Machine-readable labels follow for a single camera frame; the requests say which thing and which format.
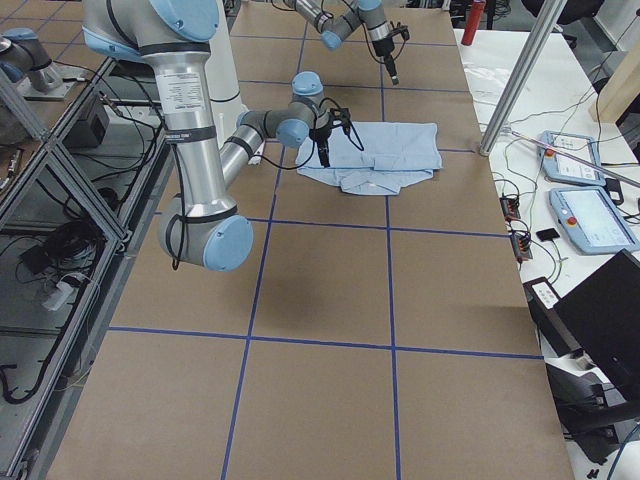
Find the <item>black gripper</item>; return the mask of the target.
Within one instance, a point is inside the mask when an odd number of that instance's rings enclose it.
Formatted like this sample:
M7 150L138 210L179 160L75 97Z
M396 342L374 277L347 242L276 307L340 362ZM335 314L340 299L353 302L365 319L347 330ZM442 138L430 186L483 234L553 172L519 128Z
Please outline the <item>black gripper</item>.
M400 36L406 42L410 39L409 28L401 22L386 21L384 24L369 31L375 56L384 61L386 71L393 85L399 84L398 72L394 60L394 38Z
M329 138L334 129L341 128L344 135L350 134L350 111L345 107L334 107L324 111L319 124L310 131L309 137L316 144L320 165L330 166Z

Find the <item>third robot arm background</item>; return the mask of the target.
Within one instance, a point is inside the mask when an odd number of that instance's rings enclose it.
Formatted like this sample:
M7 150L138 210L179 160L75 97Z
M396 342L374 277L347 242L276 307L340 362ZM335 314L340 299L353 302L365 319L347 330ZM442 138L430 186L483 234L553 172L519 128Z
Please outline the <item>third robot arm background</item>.
M26 77L31 87L41 93L63 85L62 75L38 35L26 27L1 34L1 71L14 84Z

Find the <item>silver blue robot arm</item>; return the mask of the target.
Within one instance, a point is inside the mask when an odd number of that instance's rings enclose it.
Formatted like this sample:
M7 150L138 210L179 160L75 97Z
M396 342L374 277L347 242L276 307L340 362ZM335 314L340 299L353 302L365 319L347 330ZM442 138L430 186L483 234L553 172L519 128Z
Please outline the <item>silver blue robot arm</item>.
M238 214L228 186L267 139L289 148L311 140L327 161L328 140L347 124L347 113L329 107L319 76L306 71L294 77L286 108L242 114L235 132L220 143L206 74L210 41L222 22L216 2L86 1L83 10L89 48L154 71L181 187L161 218L162 249L175 266L238 268L251 252L254 231Z
M410 39L409 27L387 18L382 1L342 1L342 13L330 12L323 1L283 1L286 10L303 17L323 44L337 50L359 28L364 31L371 58L383 65L393 86L399 84L396 60Z

